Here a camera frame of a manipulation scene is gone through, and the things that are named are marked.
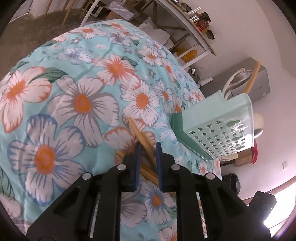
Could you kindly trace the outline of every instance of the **floral tablecloth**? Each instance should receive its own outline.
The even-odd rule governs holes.
[[[188,151],[169,125],[203,98],[165,47],[124,20],[54,38],[0,82],[0,201],[26,233],[84,172],[104,173],[122,161],[116,150],[133,149],[128,116],[177,163],[221,177],[219,161]],[[176,240],[175,205],[141,178],[138,192],[122,195],[121,240]]]

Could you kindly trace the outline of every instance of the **wooden chair leg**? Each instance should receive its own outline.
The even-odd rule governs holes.
[[[46,10],[45,10],[44,18],[46,18],[48,10],[49,10],[51,4],[52,4],[52,0],[49,0],[48,5],[47,5]]]
[[[86,5],[86,6],[85,6],[85,8],[83,9],[83,11],[82,11],[82,13],[81,13],[81,15],[80,15],[79,19],[81,19],[81,18],[82,18],[83,14],[85,13],[85,11],[87,10],[87,8],[88,8],[88,7],[89,7],[89,5],[91,4],[91,1],[92,1],[92,0],[89,0],[89,2],[87,3],[87,5]]]
[[[69,1],[70,1],[70,0],[67,0],[67,1],[65,2],[65,5],[63,6],[63,11],[65,11],[65,9],[66,9],[66,7],[67,7]]]
[[[67,11],[67,13],[66,13],[66,16],[65,16],[65,18],[64,18],[64,21],[63,21],[62,26],[65,26],[65,23],[66,23],[66,21],[67,21],[67,18],[68,18],[68,16],[69,16],[69,14],[70,14],[70,12],[71,12],[71,10],[72,10],[72,7],[73,7],[73,5],[75,4],[75,2],[76,2],[76,0],[72,0],[70,6],[69,6],[69,8],[68,8],[68,11]]]

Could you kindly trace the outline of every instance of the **gray box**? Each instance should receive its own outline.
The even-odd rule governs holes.
[[[246,70],[254,70],[256,65],[256,60],[249,57],[242,62],[232,66],[228,70],[224,71],[223,73],[213,77],[213,80],[206,85],[200,88],[201,92],[204,94],[205,97],[208,97],[218,90],[222,90],[227,80],[239,69],[245,68]],[[242,85],[241,87],[232,91],[232,95],[230,97],[239,95],[243,92],[247,83]],[[252,102],[255,102],[270,92],[269,88],[269,80],[267,70],[264,66],[261,65],[258,76],[254,82],[254,85],[249,93],[249,97]]]

